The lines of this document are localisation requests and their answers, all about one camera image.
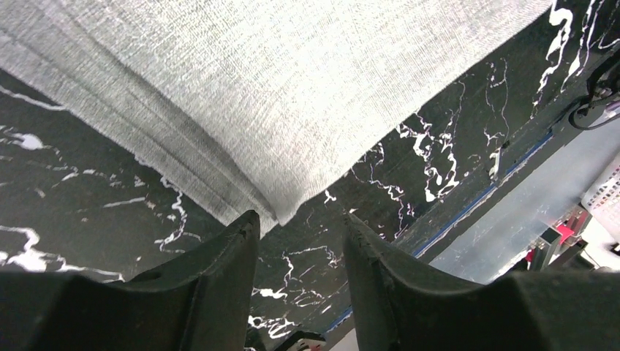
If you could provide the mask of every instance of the black marble table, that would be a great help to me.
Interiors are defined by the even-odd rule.
[[[420,255],[549,137],[557,111],[620,48],[620,0],[552,9],[450,84],[260,242],[248,350],[350,316],[341,215]],[[148,165],[0,73],[0,265],[131,279],[222,228]]]

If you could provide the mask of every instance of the gray cloth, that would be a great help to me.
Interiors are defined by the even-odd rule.
[[[0,67],[265,233],[548,0],[0,0]]]

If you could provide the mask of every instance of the perforated white basket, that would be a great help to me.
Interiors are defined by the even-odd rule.
[[[588,189],[581,204],[620,242],[620,154]]]

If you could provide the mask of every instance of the marble surface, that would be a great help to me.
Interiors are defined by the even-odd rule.
[[[556,122],[553,104],[582,94],[590,72],[618,50],[619,6],[555,1],[269,232],[247,350],[273,350],[296,328],[328,332],[350,315],[343,213],[418,248],[496,181],[491,155],[500,155],[500,179],[515,167]],[[5,73],[0,86],[1,269],[131,279],[223,228],[63,107]]]

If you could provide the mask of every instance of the black cable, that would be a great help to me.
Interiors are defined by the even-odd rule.
[[[612,95],[610,97],[606,97],[606,98],[601,99],[601,100],[605,100],[605,102],[609,102],[609,101],[612,101],[613,98],[615,98],[615,97],[617,97],[616,94],[614,94],[614,95]],[[607,121],[601,122],[601,123],[599,123],[599,124],[597,124],[595,126],[584,127],[584,126],[580,126],[579,124],[577,124],[577,122],[575,121],[575,114],[579,113],[580,115],[586,115],[589,107],[594,107],[594,106],[597,106],[597,105],[603,105],[605,103],[605,102],[600,102],[601,100],[597,100],[597,101],[594,101],[594,102],[589,102],[587,104],[581,105],[580,107],[574,109],[568,115],[568,123],[570,123],[571,126],[573,126],[576,129],[579,129],[579,130],[594,130],[596,128],[600,128],[600,127],[602,127],[602,126],[604,126],[604,125],[606,125],[608,123],[611,123],[611,122],[619,119],[620,118],[620,113],[615,115],[612,118],[609,118]]]

